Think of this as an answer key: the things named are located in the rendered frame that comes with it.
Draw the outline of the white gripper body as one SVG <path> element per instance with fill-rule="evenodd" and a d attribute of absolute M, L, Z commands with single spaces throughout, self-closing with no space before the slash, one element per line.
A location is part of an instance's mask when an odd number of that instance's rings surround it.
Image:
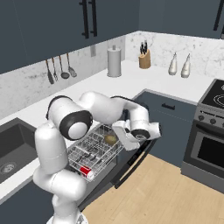
<path fill-rule="evenodd" d="M 114 122 L 112 129 L 126 151 L 133 151 L 140 147 L 140 143 L 130 133 L 130 120 Z"/>

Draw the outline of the brown bowl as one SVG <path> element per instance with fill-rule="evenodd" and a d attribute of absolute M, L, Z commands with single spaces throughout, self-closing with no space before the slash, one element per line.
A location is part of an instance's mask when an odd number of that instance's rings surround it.
<path fill-rule="evenodd" d="M 111 136 L 111 135 L 106 135 L 104 137 L 104 140 L 107 144 L 109 145 L 113 145 L 116 143 L 116 137 L 115 136 Z"/>

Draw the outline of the dark dishwasher door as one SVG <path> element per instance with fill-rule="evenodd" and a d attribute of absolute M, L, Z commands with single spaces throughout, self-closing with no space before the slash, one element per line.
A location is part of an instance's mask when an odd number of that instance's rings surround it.
<path fill-rule="evenodd" d="M 141 144 L 140 148 L 137 149 L 136 152 L 122 165 L 120 171 L 111 180 L 111 183 L 114 185 L 115 189 L 119 188 L 143 162 L 156 141 L 156 139 L 146 140 Z"/>

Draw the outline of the red and white cup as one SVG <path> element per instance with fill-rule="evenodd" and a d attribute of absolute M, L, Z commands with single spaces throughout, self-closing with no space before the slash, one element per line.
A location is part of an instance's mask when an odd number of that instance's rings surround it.
<path fill-rule="evenodd" d="M 82 166 L 80 168 L 80 172 L 83 175 L 83 177 L 88 180 L 93 180 L 95 177 L 94 172 L 87 166 Z"/>

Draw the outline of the oven door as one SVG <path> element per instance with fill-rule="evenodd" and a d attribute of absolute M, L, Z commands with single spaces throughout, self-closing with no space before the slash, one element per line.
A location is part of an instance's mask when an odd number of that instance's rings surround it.
<path fill-rule="evenodd" d="M 185 150 L 184 162 L 224 179 L 224 139 L 196 127 L 204 126 L 224 134 L 224 129 L 194 120 Z"/>

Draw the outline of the dark blue drawer front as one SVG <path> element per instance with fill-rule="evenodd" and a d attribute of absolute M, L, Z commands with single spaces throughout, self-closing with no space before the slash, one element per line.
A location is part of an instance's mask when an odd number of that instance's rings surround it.
<path fill-rule="evenodd" d="M 196 110 L 196 106 L 190 103 L 174 100 L 159 94 L 153 94 L 146 91 L 142 92 L 136 98 L 136 102 L 146 104 L 150 111 L 160 111 L 167 115 L 176 116 L 177 118 L 181 118 L 187 121 L 193 120 Z M 161 106 L 163 103 L 171 106 L 175 105 L 175 110 L 163 108 Z"/>

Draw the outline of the wooden knife block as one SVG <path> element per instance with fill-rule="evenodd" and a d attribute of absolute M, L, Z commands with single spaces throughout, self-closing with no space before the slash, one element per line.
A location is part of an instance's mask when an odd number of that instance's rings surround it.
<path fill-rule="evenodd" d="M 151 53 L 148 49 L 147 41 L 141 43 L 140 45 L 140 56 L 139 59 L 139 67 L 142 69 L 148 69 L 151 67 Z"/>

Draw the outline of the grey oven range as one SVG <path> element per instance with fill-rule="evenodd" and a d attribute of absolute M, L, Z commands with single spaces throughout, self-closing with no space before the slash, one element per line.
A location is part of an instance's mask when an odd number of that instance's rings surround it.
<path fill-rule="evenodd" d="M 214 79 L 199 100 L 181 173 L 224 193 L 224 80 Z"/>

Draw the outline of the hanging grey slotted spoon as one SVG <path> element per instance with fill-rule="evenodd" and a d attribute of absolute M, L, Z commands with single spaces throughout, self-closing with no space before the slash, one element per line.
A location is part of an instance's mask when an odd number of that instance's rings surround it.
<path fill-rule="evenodd" d="M 69 54 L 68 52 L 66 53 L 66 57 L 67 57 L 67 63 L 68 63 L 68 71 L 71 74 L 72 77 L 76 77 L 77 73 L 74 71 L 74 69 L 70 66 L 70 61 L 69 61 Z"/>

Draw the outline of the white bottle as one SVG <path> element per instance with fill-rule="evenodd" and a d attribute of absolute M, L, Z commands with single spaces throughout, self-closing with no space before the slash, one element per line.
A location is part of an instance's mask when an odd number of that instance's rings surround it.
<path fill-rule="evenodd" d="M 171 60 L 171 64 L 168 69 L 169 75 L 175 75 L 177 73 L 177 54 L 174 53 L 173 58 Z"/>
<path fill-rule="evenodd" d="M 190 56 L 187 56 L 185 64 L 183 65 L 181 70 L 181 77 L 188 78 L 190 75 L 190 69 L 191 69 Z"/>

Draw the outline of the hanging dark ladle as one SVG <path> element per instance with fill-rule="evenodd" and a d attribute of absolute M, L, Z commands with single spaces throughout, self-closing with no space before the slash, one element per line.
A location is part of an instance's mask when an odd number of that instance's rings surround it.
<path fill-rule="evenodd" d="M 66 80 L 66 79 L 69 78 L 70 74 L 63 71 L 62 63 L 61 63 L 61 57 L 60 56 L 59 56 L 59 63 L 60 63 L 60 69 L 61 69 L 61 78 Z"/>

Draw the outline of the hanging dark spatula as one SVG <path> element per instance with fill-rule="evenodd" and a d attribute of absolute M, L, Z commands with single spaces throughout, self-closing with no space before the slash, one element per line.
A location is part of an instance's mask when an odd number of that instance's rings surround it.
<path fill-rule="evenodd" d="M 51 72 L 50 72 L 49 65 L 48 65 L 48 60 L 47 60 L 47 59 L 45 60 L 45 63 L 46 63 L 46 67 L 47 67 L 47 76 L 48 76 L 48 80 L 49 80 L 49 82 L 50 82 L 51 84 L 53 84 L 53 83 L 54 83 L 54 80 L 53 80 L 53 76 L 52 76 L 52 74 L 51 74 Z"/>

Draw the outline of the dark blue base cupboard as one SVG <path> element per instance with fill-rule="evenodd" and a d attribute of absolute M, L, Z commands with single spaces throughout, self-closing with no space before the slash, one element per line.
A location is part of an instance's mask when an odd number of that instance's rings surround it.
<path fill-rule="evenodd" d="M 19 185 L 0 185 L 0 224 L 46 224 L 53 216 L 52 195 L 31 178 Z"/>

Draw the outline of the dark blue wall cupboard door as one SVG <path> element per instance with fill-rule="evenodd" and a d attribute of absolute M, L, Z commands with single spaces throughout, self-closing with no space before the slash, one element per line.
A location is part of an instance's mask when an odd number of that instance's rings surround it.
<path fill-rule="evenodd" d="M 88 45 L 81 0 L 0 0 L 0 74 Z"/>
<path fill-rule="evenodd" d="M 95 0 L 97 37 L 93 30 L 92 6 L 87 0 L 89 37 L 93 44 L 114 39 L 138 29 L 140 0 Z"/>

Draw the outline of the dark blue wall cupboard run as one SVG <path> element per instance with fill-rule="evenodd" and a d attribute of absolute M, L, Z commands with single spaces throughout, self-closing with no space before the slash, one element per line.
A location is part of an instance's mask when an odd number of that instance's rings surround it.
<path fill-rule="evenodd" d="M 224 39 L 224 0 L 140 0 L 138 30 Z"/>

